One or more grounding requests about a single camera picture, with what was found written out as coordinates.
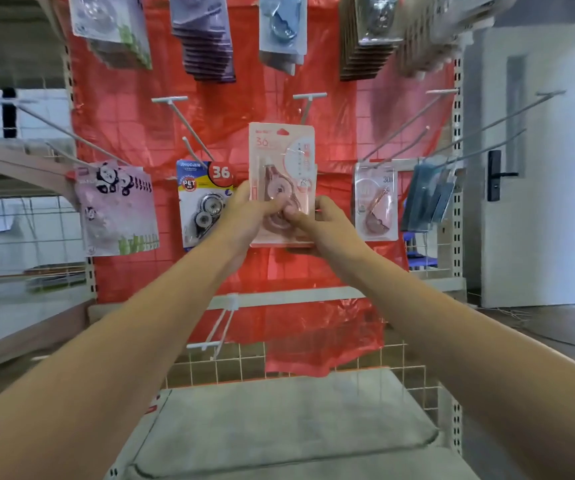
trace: right hand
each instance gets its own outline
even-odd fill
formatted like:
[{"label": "right hand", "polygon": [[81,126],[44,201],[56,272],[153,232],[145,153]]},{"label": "right hand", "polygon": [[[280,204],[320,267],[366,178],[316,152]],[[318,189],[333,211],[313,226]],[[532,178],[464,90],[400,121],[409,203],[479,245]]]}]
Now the right hand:
[{"label": "right hand", "polygon": [[315,243],[315,252],[308,253],[323,257],[344,283],[359,287],[357,271],[366,265],[366,259],[376,256],[376,253],[359,237],[345,213],[332,199],[317,197],[314,216],[308,216],[290,204],[283,209],[283,215]]}]

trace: hand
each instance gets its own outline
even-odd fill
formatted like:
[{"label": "hand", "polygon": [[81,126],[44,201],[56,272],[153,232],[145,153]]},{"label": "hand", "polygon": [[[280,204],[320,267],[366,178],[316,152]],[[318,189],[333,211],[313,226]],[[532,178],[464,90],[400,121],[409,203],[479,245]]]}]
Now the hand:
[{"label": "hand", "polygon": [[345,213],[326,196],[316,198],[314,216],[300,212],[288,204],[283,209],[283,215],[290,223],[305,231],[315,243],[315,250],[301,250],[323,257],[332,271],[349,286],[359,287],[357,270],[366,264],[366,260],[377,256],[359,237]]},{"label": "hand", "polygon": [[280,212],[288,203],[288,195],[270,201],[250,200],[250,182],[243,182],[225,204],[223,215],[202,246],[218,246],[226,250],[229,276],[243,264],[251,242],[259,233],[263,219]]}]

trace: door handle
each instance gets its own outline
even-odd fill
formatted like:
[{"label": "door handle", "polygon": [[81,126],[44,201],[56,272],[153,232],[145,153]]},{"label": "door handle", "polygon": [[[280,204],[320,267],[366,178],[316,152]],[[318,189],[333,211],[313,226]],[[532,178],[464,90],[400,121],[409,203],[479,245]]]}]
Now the door handle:
[{"label": "door handle", "polygon": [[501,171],[501,151],[492,150],[488,152],[487,168],[487,200],[488,202],[499,202],[501,200],[501,178],[518,177],[515,171]]}]

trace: blue and yellow package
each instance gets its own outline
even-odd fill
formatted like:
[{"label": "blue and yellow package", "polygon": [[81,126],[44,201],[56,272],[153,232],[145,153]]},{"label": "blue and yellow package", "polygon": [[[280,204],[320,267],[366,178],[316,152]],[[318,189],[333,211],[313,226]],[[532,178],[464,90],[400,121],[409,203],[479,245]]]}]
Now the blue and yellow package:
[{"label": "blue and yellow package", "polygon": [[196,246],[214,227],[234,192],[234,178],[220,162],[179,160],[176,162],[179,187],[180,225],[183,247]]}]

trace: left hand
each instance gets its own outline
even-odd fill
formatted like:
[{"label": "left hand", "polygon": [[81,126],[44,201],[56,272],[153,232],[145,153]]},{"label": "left hand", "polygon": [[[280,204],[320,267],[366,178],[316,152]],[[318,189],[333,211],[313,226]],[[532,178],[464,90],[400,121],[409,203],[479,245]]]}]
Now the left hand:
[{"label": "left hand", "polygon": [[287,204],[287,194],[270,201],[250,200],[250,182],[246,180],[228,199],[223,215],[201,246],[225,248],[230,257],[226,272],[235,273],[243,264],[263,219],[280,212]]}]

